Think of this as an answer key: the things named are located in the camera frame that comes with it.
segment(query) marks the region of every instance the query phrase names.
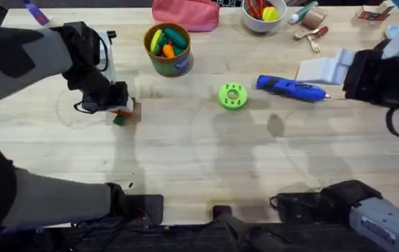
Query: small orange object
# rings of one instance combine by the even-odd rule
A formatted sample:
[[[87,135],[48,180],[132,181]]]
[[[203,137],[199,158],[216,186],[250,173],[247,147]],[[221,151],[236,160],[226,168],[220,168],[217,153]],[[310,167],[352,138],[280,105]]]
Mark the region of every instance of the small orange object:
[[[162,51],[164,52],[165,57],[169,59],[174,58],[174,50],[171,41],[167,45],[164,45]]]

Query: cylindrical container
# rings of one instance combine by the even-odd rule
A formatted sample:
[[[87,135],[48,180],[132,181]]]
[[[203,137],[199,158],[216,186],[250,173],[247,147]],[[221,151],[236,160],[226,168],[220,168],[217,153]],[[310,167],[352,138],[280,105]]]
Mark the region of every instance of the cylindrical container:
[[[310,8],[307,14],[305,14],[301,25],[310,29],[316,29],[322,23],[324,18],[326,18],[327,13],[328,12],[326,10],[319,8],[318,6],[313,6]]]
[[[184,50],[184,52],[171,59],[154,56],[150,52],[151,39],[153,38],[154,33],[158,29],[164,28],[171,28],[175,30],[187,41],[187,48]],[[179,25],[162,23],[151,27],[143,38],[143,44],[145,45],[146,53],[150,57],[151,63],[153,63],[153,66],[159,74],[167,77],[173,77],[181,75],[188,70],[190,65],[190,36],[188,35],[188,32]]]
[[[284,17],[284,15],[286,13],[286,3],[284,0],[267,0],[274,7],[276,7],[280,18],[278,20],[270,21],[270,22],[265,22],[263,20],[257,20],[248,14],[248,9],[249,9],[248,1],[252,1],[253,3],[256,3],[256,1],[254,1],[254,0],[243,0],[241,9],[243,11],[244,24],[253,32],[269,32],[269,31],[271,31],[277,24],[280,23],[281,19]]]
[[[309,4],[307,4],[306,6],[304,6],[304,8],[301,8],[300,10],[296,11],[296,13],[294,13],[289,19],[288,22],[290,24],[295,24],[296,22],[301,21],[305,15],[307,14],[307,12],[310,10],[310,8],[312,8],[313,6],[318,6],[318,2],[317,1],[313,1]]]

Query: yellow object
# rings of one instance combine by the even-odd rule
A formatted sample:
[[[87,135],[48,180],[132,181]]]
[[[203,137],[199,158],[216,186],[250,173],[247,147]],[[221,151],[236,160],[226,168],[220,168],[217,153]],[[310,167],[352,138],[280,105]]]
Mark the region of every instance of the yellow object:
[[[168,59],[174,58],[174,50],[172,45],[164,45],[162,51],[164,52],[165,57],[167,57]]]
[[[262,19],[266,22],[276,21],[280,18],[276,7],[270,6],[263,9]]]
[[[159,29],[153,35],[153,38],[151,39],[151,44],[150,44],[150,52],[153,52],[156,49],[156,46],[158,45],[158,41],[159,41],[161,33],[162,33],[162,30]]]

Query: white bowl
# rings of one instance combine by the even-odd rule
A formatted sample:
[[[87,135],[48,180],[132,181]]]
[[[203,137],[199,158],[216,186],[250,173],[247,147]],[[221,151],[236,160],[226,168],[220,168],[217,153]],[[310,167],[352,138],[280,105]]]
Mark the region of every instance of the white bowl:
[[[286,13],[286,3],[284,0],[267,0],[270,2],[274,7],[276,7],[277,12],[279,13],[280,18],[275,21],[264,22],[262,20],[257,20],[254,17],[251,17],[247,10],[248,1],[252,1],[252,3],[256,3],[256,0],[243,0],[243,4],[241,5],[241,10],[243,11],[243,21],[244,24],[253,32],[269,32],[271,31],[276,25],[278,25],[281,19],[284,17]]]

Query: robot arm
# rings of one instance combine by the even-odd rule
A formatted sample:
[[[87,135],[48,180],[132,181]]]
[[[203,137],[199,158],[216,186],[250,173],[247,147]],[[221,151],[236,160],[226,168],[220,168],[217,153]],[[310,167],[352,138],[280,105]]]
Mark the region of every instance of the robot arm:
[[[101,43],[106,48],[105,41],[82,22],[37,31],[0,28],[0,99],[62,74],[70,90],[83,93],[85,112],[126,107],[130,100],[126,83],[110,81],[97,68]],[[108,67],[113,68],[106,63],[104,69]],[[0,232],[121,214],[121,198],[118,185],[37,176],[16,168],[0,152]]]
[[[126,85],[116,85],[96,67],[104,42],[83,22],[40,30],[0,28],[0,99],[62,74],[70,90],[83,93],[88,113],[126,107]]]

